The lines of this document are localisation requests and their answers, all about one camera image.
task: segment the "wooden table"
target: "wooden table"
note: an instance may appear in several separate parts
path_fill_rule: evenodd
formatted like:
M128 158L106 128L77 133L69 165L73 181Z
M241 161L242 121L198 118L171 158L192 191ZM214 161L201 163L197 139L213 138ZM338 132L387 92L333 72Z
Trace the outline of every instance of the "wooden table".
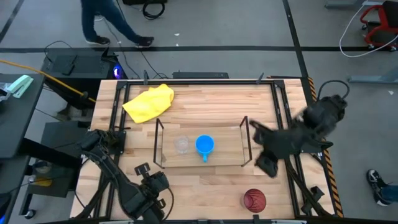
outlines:
M109 128L112 105L114 100L116 82L104 80L101 82L96 107L91 123L91 129ZM307 106L303 92L302 82L299 79L286 79L285 89L292 116L299 113ZM146 91L149 86L134 85L130 89L129 99ZM269 85L169 85L175 98L172 106L159 116L165 128L200 127L204 124L213 127L222 125L235 125L240 123L244 116L255 119L268 127L277 129L274 105L272 102L271 88ZM278 91L280 108L282 97ZM123 90L119 99L118 117L123 102ZM282 119L284 127L287 122L283 110ZM134 168L148 162L151 173L161 168L155 165L154 131L155 119L143 124L135 124L127 115L125 127L127 131L126 147L120 158L119 166L131 181L140 183ZM267 199L267 206L260 214L261 219L268 218L293 218L292 202L290 199L287 174L283 161L279 162L279 173L276 178L270 178L254 166L254 161L261 146L251 142L253 161L241 166L206 166L206 167L170 167L163 169L170 182L175 195L175 204L169 220L192 219L252 219L253 213L243 208L240 204L241 197L249 189L261 190ZM322 166L310 155L302 154L302 168L307 187L318 186L325 193L320 199L323 208L334 213L328 184ZM92 162L82 168L76 192L84 204L87 204L98 188L100 170ZM296 186L298 203L303 204L300 190ZM100 215L105 214L108 191L104 194ZM167 213L171 204L170 192L167 190L160 194L164 198ZM71 217L82 210L75 199ZM114 198L112 220L127 219L120 209L117 195Z

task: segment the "yellow rag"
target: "yellow rag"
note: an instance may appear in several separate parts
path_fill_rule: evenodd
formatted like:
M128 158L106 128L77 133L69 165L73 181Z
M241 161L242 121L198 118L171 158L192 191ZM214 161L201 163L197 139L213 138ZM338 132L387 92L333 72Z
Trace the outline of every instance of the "yellow rag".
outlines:
M161 84L157 88L149 87L148 91L123 104L123 108L139 124L161 115L171 106L173 99L174 91Z

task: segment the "blue mug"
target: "blue mug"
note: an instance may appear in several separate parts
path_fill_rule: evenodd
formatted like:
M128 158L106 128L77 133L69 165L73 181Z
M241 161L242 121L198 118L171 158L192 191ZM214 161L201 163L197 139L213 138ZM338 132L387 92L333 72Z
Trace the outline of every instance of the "blue mug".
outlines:
M203 162L207 162L207 155L213 152L214 140L211 136L204 134L195 141L197 152L203 156Z

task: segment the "blue light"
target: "blue light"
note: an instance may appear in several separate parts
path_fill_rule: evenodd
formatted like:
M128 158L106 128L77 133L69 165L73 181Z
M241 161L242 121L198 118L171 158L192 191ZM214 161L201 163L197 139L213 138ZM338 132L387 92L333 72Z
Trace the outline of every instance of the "blue light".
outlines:
M120 66L120 64L116 64L113 67L113 77L115 79L121 79L123 77L123 70L122 70L122 67Z

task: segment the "concrete floor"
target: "concrete floor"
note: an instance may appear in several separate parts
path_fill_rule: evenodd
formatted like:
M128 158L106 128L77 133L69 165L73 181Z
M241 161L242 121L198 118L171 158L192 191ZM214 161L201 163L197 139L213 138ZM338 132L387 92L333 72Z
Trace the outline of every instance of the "concrete floor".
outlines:
M0 30L5 26L19 0L0 1ZM289 0L301 47L337 47L346 23L354 11L327 10L324 1ZM122 9L130 25L142 35L154 35L159 47L257 45L294 46L282 1L263 0L169 0L165 14L147 21L142 14L125 5ZM80 25L79 0L25 0L9 27L0 52L9 48L42 48L55 40L73 47L86 47ZM366 46L359 19L349 29L343 45ZM117 47L103 21L96 22L100 35L109 37ZM115 31L123 47L132 46ZM62 44L54 47L66 47ZM170 51L145 52L152 66L171 76L178 70L189 72L228 72L231 78L255 78L266 75L300 77L294 48L290 51ZM363 52L348 52L351 55ZM155 73L139 52L126 52L129 64L139 73ZM398 53L376 52L361 58L346 58L339 52L303 52L308 74L318 88L324 81L345 80L348 75L382 75L397 66ZM40 69L43 53L0 53L0 58ZM119 58L122 66L125 61ZM29 73L0 64L0 73ZM344 215L353 218L398 220L398 204L380 207L374 203L365 172L377 169L386 182L398 182L398 150L395 145L395 119L398 110L398 87L395 85L352 84L347 97L345 119L328 138L335 143L330 149L333 168ZM326 87L322 95L343 94L338 84ZM66 103L56 94L43 91L37 108L54 115ZM26 136L40 141L44 124L56 121L35 111ZM69 216L73 194L67 198L34 197L31 208L38 211L31 220L18 217L24 189L10 223L42 223L65 220Z

